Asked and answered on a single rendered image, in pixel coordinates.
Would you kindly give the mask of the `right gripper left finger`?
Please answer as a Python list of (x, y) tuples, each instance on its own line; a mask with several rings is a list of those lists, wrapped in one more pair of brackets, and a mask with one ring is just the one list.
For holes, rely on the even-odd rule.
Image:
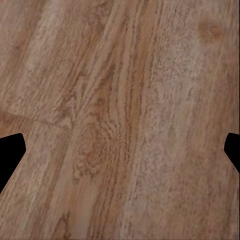
[(21, 133), (0, 138), (0, 193), (26, 152)]

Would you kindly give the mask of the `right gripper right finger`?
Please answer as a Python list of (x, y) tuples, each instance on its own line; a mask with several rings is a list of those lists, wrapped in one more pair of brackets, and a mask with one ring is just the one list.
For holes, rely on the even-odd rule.
[(229, 133), (224, 150), (240, 173), (240, 134)]

